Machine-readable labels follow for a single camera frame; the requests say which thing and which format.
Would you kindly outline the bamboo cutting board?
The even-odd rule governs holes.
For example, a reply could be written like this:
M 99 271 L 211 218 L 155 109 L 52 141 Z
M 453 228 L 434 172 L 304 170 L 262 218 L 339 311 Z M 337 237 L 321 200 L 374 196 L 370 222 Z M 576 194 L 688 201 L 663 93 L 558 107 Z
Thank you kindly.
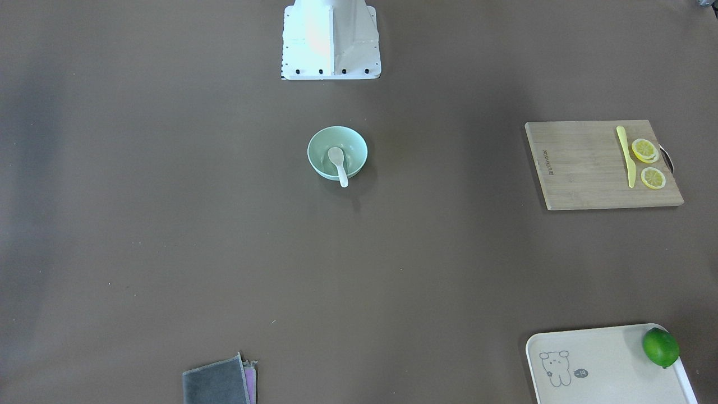
M 621 146 L 616 128 L 627 134 Z M 629 186 L 624 149 L 636 139 L 659 146 L 648 120 L 527 122 L 524 126 L 546 206 L 549 210 L 636 209 L 684 204 L 662 154 L 653 168 L 666 177 L 653 190 L 641 179 L 648 167 L 634 154 L 636 179 Z

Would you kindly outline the green lime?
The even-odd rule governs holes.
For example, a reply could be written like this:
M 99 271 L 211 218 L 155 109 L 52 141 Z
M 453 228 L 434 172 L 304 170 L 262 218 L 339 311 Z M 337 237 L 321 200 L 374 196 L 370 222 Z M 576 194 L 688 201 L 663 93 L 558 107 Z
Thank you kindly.
M 662 328 L 651 328 L 643 336 L 642 347 L 647 358 L 664 369 L 672 366 L 680 356 L 675 337 Z

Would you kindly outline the upper lemon slice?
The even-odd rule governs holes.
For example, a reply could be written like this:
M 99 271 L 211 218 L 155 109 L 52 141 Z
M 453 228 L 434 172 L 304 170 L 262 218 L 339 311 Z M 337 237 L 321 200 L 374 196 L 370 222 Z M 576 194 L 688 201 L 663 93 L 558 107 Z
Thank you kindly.
M 637 159 L 644 163 L 653 163 L 657 158 L 657 148 L 654 144 L 646 139 L 639 138 L 631 143 L 632 151 Z

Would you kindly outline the grey folded cloth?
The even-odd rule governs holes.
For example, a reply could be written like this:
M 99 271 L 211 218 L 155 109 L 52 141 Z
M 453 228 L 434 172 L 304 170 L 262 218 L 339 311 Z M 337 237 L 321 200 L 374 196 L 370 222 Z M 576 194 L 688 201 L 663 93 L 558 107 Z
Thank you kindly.
M 182 374 L 184 403 L 249 403 L 241 354 Z

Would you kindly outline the lower lemon slice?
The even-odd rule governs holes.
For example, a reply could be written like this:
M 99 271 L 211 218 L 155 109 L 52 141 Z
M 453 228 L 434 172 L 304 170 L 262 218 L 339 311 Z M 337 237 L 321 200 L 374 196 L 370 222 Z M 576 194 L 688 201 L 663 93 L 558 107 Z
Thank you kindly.
M 659 190 L 666 186 L 666 176 L 660 169 L 648 167 L 641 171 L 641 181 L 652 190 Z

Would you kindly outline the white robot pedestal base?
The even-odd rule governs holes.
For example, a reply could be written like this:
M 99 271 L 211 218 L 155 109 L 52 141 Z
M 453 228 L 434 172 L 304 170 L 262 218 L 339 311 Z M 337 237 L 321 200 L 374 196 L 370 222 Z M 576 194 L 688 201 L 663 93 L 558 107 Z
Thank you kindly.
M 295 1 L 284 9 L 283 80 L 370 80 L 382 73 L 379 26 L 364 1 Z

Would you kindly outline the pink cloth under grey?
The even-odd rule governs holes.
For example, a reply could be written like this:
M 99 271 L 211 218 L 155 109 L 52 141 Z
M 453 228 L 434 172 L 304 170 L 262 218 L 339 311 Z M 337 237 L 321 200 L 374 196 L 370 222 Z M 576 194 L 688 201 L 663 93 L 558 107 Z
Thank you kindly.
M 258 383 L 258 374 L 256 371 L 256 361 L 244 361 L 243 362 L 243 371 L 245 375 L 245 381 L 246 381 L 246 388 L 248 393 L 248 402 L 250 404 L 256 404 L 257 403 L 257 383 Z

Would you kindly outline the yellow plastic knife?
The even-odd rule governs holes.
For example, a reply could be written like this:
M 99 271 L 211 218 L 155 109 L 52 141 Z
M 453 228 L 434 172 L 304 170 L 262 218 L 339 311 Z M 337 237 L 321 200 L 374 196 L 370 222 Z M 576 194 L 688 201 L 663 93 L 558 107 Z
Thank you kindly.
M 633 189 L 636 184 L 636 164 L 630 156 L 627 133 L 623 126 L 616 126 L 616 132 L 622 149 L 623 158 L 625 159 L 628 186 Z

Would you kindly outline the light green bowl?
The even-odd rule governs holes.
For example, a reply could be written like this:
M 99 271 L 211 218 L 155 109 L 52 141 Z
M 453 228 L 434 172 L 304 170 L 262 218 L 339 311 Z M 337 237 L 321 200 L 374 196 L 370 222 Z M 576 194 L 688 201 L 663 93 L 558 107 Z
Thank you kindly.
M 331 148 L 343 151 L 343 167 L 348 178 L 359 174 L 369 158 L 366 140 L 356 130 L 346 126 L 323 128 L 310 139 L 307 158 L 314 171 L 329 181 L 339 181 L 338 169 L 328 156 Z

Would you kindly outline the white ceramic spoon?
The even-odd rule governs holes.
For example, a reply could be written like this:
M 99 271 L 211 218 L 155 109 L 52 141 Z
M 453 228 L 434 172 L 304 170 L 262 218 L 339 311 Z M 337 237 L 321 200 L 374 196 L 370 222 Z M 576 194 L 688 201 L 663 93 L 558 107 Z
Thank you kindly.
M 337 146 L 328 149 L 328 158 L 331 164 L 336 167 L 338 171 L 338 179 L 341 187 L 348 187 L 348 175 L 346 169 L 344 169 L 344 151 Z

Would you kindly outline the cream rabbit tray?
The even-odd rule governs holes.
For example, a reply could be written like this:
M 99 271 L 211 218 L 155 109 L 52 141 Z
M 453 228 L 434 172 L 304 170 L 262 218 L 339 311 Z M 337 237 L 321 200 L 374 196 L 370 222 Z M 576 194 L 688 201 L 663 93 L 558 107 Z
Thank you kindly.
M 656 324 L 536 333 L 526 356 L 538 403 L 695 403 L 682 361 L 651 361 L 643 337 Z

